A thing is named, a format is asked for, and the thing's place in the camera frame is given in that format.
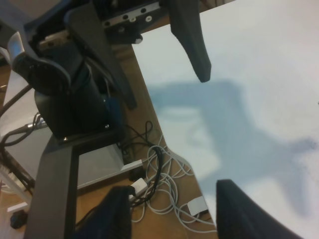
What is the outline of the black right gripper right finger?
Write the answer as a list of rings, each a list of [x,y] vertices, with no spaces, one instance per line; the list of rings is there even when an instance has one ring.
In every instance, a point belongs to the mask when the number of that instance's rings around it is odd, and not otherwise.
[[[299,239],[232,180],[216,182],[216,224],[220,239]]]

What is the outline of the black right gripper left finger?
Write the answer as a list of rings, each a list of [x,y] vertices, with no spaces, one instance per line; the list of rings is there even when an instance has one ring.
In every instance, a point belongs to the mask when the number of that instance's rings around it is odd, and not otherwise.
[[[77,224],[76,239],[130,239],[132,237],[131,186],[116,186]]]

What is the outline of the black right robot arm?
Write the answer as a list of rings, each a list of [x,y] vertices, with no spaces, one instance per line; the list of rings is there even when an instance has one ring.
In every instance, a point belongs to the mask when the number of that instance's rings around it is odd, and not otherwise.
[[[79,156],[122,136],[89,66],[111,78],[130,109],[137,105],[105,34],[102,21],[110,14],[109,5],[98,8],[92,0],[62,0],[24,23],[13,6],[0,6],[0,45],[12,70],[35,90],[40,114],[53,131],[40,161],[27,239],[131,236],[131,187],[113,189],[84,225],[74,223]]]

